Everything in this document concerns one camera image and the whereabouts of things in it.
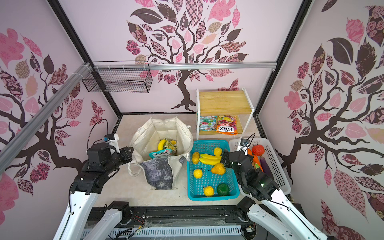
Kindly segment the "yellow pear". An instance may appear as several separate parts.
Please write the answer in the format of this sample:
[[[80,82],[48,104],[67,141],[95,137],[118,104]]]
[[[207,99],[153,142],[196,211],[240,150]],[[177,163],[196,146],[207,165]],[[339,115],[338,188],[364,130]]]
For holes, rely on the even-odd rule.
[[[226,167],[222,163],[217,163],[212,169],[211,169],[212,174],[217,174],[217,175],[224,175],[226,173]]]

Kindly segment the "yellow banana bunch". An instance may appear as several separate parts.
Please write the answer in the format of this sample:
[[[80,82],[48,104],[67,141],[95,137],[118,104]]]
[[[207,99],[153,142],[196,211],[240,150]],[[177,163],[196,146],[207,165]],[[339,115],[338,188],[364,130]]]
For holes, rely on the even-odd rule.
[[[162,139],[158,144],[158,151],[161,151],[164,149],[165,144],[167,143],[166,139]]]

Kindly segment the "cream canvas grocery bag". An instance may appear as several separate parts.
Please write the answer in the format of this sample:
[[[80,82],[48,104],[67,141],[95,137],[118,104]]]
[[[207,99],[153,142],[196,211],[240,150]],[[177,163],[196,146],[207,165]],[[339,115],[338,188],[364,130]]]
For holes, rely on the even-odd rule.
[[[190,128],[177,117],[149,119],[129,144],[134,152],[128,173],[132,177],[143,173],[152,190],[178,189],[182,166],[191,160],[194,139]]]

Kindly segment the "teal striped candy bag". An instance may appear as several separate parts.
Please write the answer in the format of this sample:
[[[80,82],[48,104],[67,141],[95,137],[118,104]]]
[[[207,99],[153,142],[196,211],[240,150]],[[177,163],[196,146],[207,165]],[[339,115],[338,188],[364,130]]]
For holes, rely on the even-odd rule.
[[[162,157],[166,157],[166,156],[172,156],[173,154],[174,154],[174,152],[172,152],[171,150],[164,149],[161,151],[149,153],[149,157],[151,159],[155,159],[155,158],[162,158]]]

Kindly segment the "green candy bag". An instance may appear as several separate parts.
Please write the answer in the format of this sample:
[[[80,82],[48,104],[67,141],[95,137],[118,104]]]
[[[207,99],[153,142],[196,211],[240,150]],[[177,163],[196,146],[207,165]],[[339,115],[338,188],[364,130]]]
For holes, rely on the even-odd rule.
[[[177,142],[174,140],[166,140],[165,144],[166,149],[171,150],[172,152],[177,151]]]

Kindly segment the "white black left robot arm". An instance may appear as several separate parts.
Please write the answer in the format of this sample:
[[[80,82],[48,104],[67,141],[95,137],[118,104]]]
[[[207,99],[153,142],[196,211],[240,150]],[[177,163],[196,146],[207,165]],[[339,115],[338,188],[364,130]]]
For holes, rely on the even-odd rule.
[[[120,149],[109,143],[98,143],[87,150],[88,160],[70,186],[68,207],[54,236],[55,240],[81,238],[105,183],[118,173],[120,166],[133,160],[133,152],[132,147]],[[128,202],[113,201],[86,239],[104,240],[116,225],[127,224],[131,218]]]

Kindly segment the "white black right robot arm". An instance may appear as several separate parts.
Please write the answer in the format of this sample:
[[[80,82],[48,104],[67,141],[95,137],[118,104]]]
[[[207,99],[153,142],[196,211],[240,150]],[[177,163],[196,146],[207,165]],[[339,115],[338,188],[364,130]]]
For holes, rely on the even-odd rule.
[[[237,205],[238,216],[263,227],[279,240],[328,240],[286,197],[278,184],[252,166],[243,151],[224,151],[221,163],[234,170],[244,198]]]

